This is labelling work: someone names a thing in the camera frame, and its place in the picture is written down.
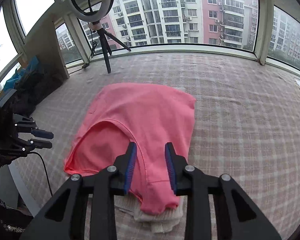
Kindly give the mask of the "person's left forearm sleeve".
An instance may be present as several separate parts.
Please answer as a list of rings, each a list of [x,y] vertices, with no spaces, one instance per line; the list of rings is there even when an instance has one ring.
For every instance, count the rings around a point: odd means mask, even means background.
[[[0,199],[0,239],[19,239],[33,216],[8,208]]]

